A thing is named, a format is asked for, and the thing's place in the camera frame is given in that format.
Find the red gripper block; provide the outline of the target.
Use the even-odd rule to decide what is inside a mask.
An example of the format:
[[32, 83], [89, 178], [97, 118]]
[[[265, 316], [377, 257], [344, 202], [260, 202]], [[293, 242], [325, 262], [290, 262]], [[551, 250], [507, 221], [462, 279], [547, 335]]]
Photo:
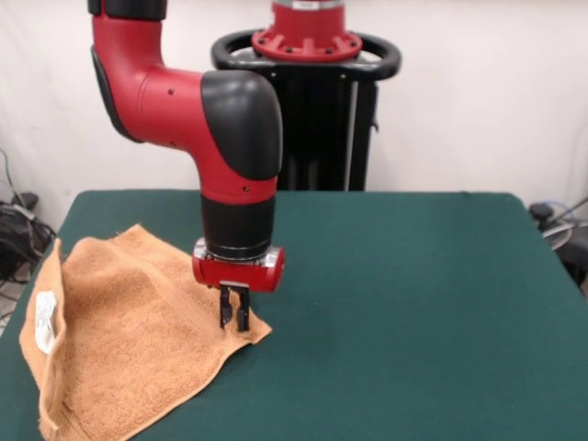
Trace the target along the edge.
[[277, 289], [285, 265], [283, 248], [271, 247], [260, 259], [249, 262], [227, 261], [214, 258], [205, 247], [196, 247], [192, 256], [193, 272], [198, 283], [220, 287], [220, 327], [232, 319], [230, 287], [237, 287], [239, 332], [250, 330], [250, 290], [272, 293]]

